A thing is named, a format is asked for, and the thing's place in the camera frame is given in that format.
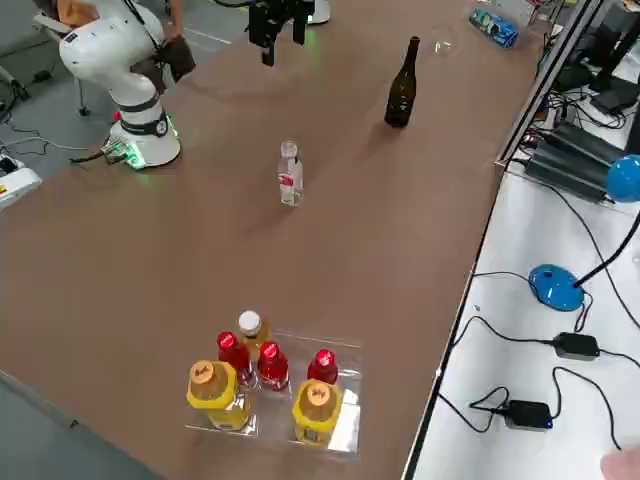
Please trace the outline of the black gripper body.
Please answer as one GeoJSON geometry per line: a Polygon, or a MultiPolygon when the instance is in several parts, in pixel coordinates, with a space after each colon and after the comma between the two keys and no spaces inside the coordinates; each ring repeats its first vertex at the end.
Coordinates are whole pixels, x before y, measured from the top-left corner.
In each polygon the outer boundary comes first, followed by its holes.
{"type": "Polygon", "coordinates": [[[272,20],[307,20],[310,16],[310,2],[302,0],[258,0],[252,2],[252,8],[272,20]]]}

